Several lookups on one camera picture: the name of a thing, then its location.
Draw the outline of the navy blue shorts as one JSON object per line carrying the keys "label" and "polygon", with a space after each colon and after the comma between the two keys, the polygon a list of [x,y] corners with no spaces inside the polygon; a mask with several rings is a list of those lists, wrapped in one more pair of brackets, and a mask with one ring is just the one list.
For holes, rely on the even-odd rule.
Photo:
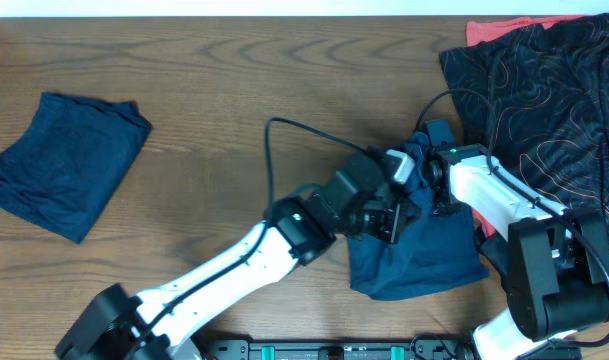
{"label": "navy blue shorts", "polygon": [[347,240],[350,288],[378,301],[397,301],[451,290],[489,276],[474,246],[470,206],[448,216],[433,216],[434,192],[422,174],[429,140],[413,134],[398,149],[416,162],[404,185],[421,215],[396,244],[363,235]]}

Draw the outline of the navy cloth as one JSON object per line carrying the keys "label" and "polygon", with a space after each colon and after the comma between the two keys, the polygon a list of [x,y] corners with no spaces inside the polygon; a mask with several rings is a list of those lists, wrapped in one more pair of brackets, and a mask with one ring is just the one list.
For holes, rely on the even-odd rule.
{"label": "navy cloth", "polygon": [[0,208],[81,243],[151,131],[133,101],[42,93],[28,129],[0,153]]}

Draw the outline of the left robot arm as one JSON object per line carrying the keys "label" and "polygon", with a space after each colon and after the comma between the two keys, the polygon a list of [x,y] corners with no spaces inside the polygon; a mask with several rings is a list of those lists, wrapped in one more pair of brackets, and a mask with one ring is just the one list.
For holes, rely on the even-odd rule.
{"label": "left robot arm", "polygon": [[234,246],[134,296],[114,284],[88,304],[55,347],[59,359],[171,359],[202,326],[243,297],[322,255],[340,235],[398,241],[413,205],[402,193],[407,154],[357,153],[323,186],[273,204]]}

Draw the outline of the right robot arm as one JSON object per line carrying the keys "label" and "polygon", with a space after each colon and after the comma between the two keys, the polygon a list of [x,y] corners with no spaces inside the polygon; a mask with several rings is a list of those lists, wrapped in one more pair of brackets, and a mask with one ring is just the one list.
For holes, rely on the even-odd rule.
{"label": "right robot arm", "polygon": [[579,359],[574,334],[609,323],[609,241],[600,211],[539,196],[480,145],[459,145],[445,119],[421,127],[434,210],[468,205],[494,234],[477,245],[508,307],[471,333],[461,359]]}

